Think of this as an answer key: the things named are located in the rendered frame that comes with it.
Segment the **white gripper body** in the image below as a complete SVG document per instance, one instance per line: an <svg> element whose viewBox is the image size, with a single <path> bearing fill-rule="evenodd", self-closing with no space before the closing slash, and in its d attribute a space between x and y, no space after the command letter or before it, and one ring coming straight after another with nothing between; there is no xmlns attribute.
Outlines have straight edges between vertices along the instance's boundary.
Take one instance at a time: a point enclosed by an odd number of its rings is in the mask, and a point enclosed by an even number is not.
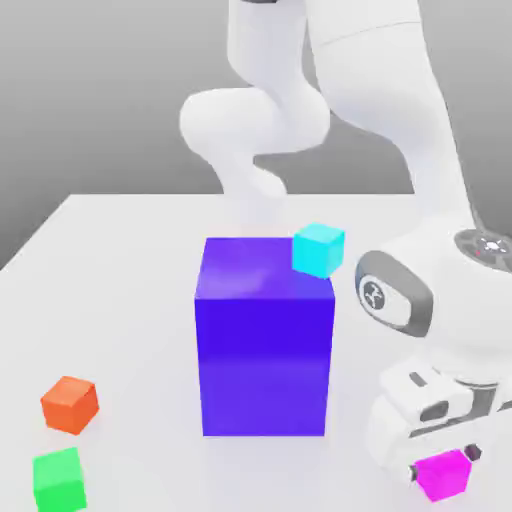
<svg viewBox="0 0 512 512"><path fill-rule="evenodd" d="M429 426L407 421L387 398L373 404L367 448L381 467L405 468L419 459L475 444L488 448L493 440L512 436L512 401L501 406L477 404L469 413Z"/></svg>

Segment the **small magenta cube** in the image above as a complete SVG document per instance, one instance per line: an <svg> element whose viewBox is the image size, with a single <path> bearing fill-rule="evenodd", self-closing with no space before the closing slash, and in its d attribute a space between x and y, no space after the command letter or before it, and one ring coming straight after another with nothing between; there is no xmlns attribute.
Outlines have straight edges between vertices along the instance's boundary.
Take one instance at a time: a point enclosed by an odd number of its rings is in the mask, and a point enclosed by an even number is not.
<svg viewBox="0 0 512 512"><path fill-rule="evenodd" d="M466 491L472 462L461 450L451 450L418 460L412 467L425 495L438 502Z"/></svg>

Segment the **small cyan cube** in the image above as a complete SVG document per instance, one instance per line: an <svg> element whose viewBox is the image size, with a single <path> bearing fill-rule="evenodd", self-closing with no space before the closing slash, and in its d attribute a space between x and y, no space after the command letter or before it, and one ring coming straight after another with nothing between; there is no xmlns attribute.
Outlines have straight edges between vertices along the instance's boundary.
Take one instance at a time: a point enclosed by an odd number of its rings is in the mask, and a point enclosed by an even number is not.
<svg viewBox="0 0 512 512"><path fill-rule="evenodd" d="M328 279L343 263L345 231L320 223L309 224L293 236L292 268Z"/></svg>

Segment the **small orange cube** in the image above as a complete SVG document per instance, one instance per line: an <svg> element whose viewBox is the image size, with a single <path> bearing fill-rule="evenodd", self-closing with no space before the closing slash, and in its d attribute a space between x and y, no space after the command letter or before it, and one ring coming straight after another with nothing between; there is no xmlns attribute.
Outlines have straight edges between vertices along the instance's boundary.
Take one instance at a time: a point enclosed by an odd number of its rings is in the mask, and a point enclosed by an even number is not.
<svg viewBox="0 0 512 512"><path fill-rule="evenodd" d="M40 400L49 428L79 435L99 411L95 384L71 376L61 377Z"/></svg>

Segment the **small green cube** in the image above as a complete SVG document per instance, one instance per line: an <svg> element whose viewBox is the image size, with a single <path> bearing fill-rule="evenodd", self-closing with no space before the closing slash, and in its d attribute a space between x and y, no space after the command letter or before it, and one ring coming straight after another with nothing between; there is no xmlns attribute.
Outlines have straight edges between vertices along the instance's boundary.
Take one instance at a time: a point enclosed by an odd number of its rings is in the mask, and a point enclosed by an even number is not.
<svg viewBox="0 0 512 512"><path fill-rule="evenodd" d="M38 512L78 512L87 507L84 473L76 447L34 457L32 469Z"/></svg>

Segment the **large blue box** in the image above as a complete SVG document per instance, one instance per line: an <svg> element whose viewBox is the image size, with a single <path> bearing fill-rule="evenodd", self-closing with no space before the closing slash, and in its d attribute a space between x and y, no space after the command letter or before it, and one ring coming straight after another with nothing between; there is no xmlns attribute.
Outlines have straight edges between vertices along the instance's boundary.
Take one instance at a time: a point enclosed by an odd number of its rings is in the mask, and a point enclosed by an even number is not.
<svg viewBox="0 0 512 512"><path fill-rule="evenodd" d="M204 435L324 435L335 294L291 239L208 238L194 307Z"/></svg>

